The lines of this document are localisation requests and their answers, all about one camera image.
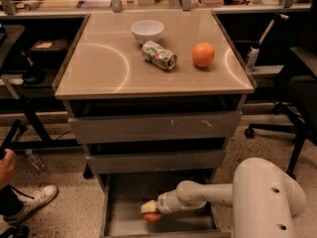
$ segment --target office chair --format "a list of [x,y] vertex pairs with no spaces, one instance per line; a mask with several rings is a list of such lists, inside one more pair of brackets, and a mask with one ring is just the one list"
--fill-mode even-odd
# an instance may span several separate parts
[[[285,114],[292,125],[250,124],[245,131],[247,138],[255,137],[254,129],[295,134],[294,149],[287,168],[293,174],[305,140],[317,146],[317,0],[312,5],[300,35],[298,47],[290,48],[290,58],[276,76],[273,92],[278,103],[272,113]],[[289,101],[297,111],[292,111],[285,101]]]

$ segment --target speckled floor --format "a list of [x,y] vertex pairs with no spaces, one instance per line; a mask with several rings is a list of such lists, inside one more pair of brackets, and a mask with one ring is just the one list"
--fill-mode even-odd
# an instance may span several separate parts
[[[244,130],[249,123],[255,121],[287,123],[282,115],[243,116],[236,134],[228,144],[226,158],[217,171],[215,182],[232,182],[233,173],[239,162],[249,157],[267,159],[283,170],[287,166],[292,151],[292,136],[258,131],[253,140],[248,140],[244,136]],[[65,124],[49,124],[46,127],[53,137],[69,130]],[[0,122],[0,139],[5,137],[8,130],[6,123]],[[72,137],[72,135],[69,133],[64,137]],[[28,130],[20,140],[31,138],[34,138],[33,132]],[[38,173],[28,166],[23,155],[19,155],[18,174],[12,185],[26,193],[32,193],[39,186],[55,183],[59,187],[59,194],[50,205],[42,208],[24,222],[31,229],[30,237],[99,237],[103,192],[96,178],[85,179],[82,176],[85,167],[83,150],[81,148],[55,149],[42,150],[39,153],[47,162],[47,169]],[[295,169],[297,181],[304,188],[308,199],[305,212],[293,220],[297,238],[311,238],[317,233],[316,154],[317,148],[310,142],[306,142]],[[224,206],[216,206],[216,212],[221,229],[233,230],[232,210]],[[0,219],[0,233],[7,227],[7,224]]]

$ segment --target can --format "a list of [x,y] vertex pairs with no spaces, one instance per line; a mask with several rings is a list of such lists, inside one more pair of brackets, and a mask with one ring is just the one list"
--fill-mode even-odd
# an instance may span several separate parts
[[148,41],[142,46],[142,57],[164,70],[173,69],[177,62],[176,54],[152,41]]

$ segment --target shoe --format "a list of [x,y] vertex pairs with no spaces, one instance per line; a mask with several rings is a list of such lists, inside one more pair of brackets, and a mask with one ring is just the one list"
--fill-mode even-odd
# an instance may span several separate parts
[[58,188],[55,185],[45,186],[34,194],[32,198],[18,195],[20,201],[23,202],[23,209],[16,215],[3,216],[4,221],[9,225],[17,225],[23,221],[31,212],[35,212],[39,208],[49,204],[56,197]]

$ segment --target white bowl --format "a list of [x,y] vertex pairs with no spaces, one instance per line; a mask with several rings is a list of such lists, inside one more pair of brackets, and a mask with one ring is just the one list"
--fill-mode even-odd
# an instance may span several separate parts
[[164,25],[155,20],[142,20],[132,25],[131,31],[139,44],[143,45],[148,41],[157,43],[161,38]]

